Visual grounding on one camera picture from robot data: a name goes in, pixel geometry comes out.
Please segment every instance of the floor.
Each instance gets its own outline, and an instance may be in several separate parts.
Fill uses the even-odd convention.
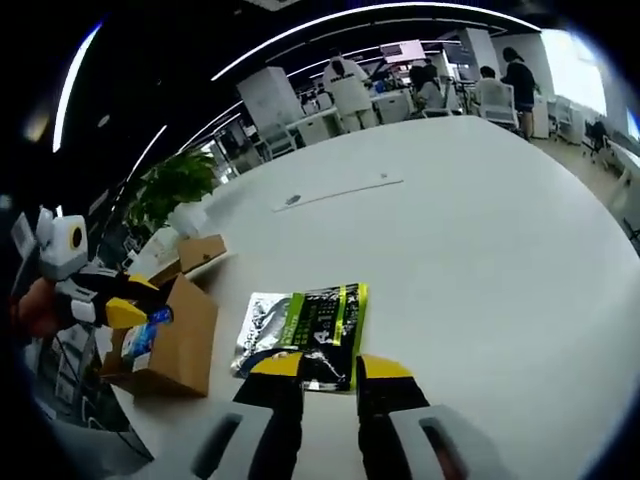
[[[593,163],[585,145],[569,145],[553,139],[533,139],[532,143],[573,173],[598,200],[607,204],[621,175],[615,167],[605,168],[602,162]],[[622,193],[610,210],[616,220],[619,220],[617,217],[624,205],[625,195],[626,192]]]

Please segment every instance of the ceiling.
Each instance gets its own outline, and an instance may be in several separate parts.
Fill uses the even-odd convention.
[[[282,32],[326,15],[384,2],[300,0],[278,11],[254,3],[258,2],[143,0],[110,10],[97,2],[82,14],[72,8],[50,9],[45,12],[48,18],[37,20],[38,35],[31,45],[30,61],[22,64],[25,68],[33,68],[34,62],[38,65],[31,86],[44,99],[50,118],[55,118],[77,46],[102,22],[73,86],[58,154],[59,165],[87,170],[93,180],[82,193],[76,192],[73,199],[65,201],[88,205],[105,188],[121,182],[164,125],[166,130],[137,173],[175,153],[239,100],[235,89],[239,81],[266,65],[281,66],[290,73],[324,60],[331,47],[348,52],[394,41],[437,39],[465,26],[488,25],[493,34],[532,31],[511,20],[455,5],[376,9],[297,31],[267,45],[212,82],[211,78],[231,62]],[[457,3],[515,12],[540,26],[553,21],[536,10],[523,13],[523,2]],[[69,20],[71,11],[73,24]],[[63,16],[64,22],[57,23],[56,19]],[[66,24],[69,28],[60,28]],[[292,81],[304,82],[318,71],[310,69]],[[98,127],[105,115],[109,115],[109,121]],[[50,145],[52,135],[53,122],[42,141]]]

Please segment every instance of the potted plant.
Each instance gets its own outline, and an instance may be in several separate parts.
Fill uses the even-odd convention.
[[[206,221],[199,202],[215,187],[212,166],[211,157],[189,150],[151,168],[129,207],[129,227],[151,235],[168,223],[181,235],[193,236]]]

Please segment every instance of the white chair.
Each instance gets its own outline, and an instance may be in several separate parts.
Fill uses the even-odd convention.
[[[449,115],[451,115],[452,110],[457,110],[460,108],[460,104],[458,103],[456,92],[451,79],[447,78],[443,83],[444,83],[444,87],[443,87],[444,101],[443,101],[442,107],[425,108],[424,110],[422,110],[422,115],[425,118],[448,117]]]
[[[318,109],[314,102],[307,102],[302,106],[302,111],[305,115],[313,115],[314,113],[318,113]]]
[[[300,122],[297,129],[298,132],[300,132],[302,141],[307,147],[331,138],[331,132],[327,127],[327,122],[322,116],[316,116],[316,118]]]
[[[261,129],[260,138],[267,147],[269,161],[297,150],[295,139],[288,130],[280,124]]]
[[[333,107],[333,102],[331,101],[331,95],[327,92],[322,92],[318,95],[318,106],[320,107],[320,111],[327,110]]]
[[[482,118],[500,126],[518,128],[518,114],[513,100],[513,86],[501,82],[485,83],[478,91],[479,114]]]
[[[411,114],[411,106],[409,105],[405,95],[382,98],[377,101],[376,104],[384,125],[403,122],[409,118],[409,115]]]

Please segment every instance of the green plant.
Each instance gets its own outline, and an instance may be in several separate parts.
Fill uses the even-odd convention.
[[[180,203],[197,202],[214,188],[213,159],[190,150],[154,166],[140,181],[127,223],[151,233],[165,225]]]

